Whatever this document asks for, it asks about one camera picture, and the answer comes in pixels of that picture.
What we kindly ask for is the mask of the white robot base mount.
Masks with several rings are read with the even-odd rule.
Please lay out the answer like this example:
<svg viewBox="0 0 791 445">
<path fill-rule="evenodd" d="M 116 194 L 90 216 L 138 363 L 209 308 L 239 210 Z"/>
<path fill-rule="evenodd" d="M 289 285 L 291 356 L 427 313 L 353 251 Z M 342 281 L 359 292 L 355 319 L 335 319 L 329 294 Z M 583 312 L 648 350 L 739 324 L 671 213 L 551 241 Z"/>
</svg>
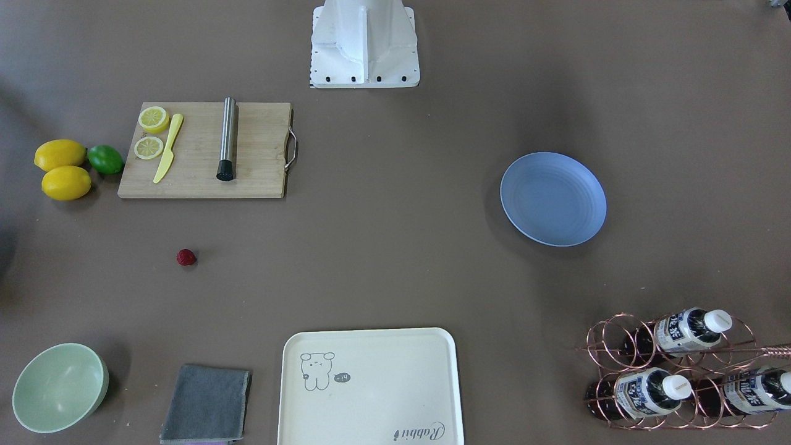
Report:
<svg viewBox="0 0 791 445">
<path fill-rule="evenodd" d="M 326 1 L 313 9 L 309 85 L 419 85 L 415 12 L 401 1 Z"/>
</svg>

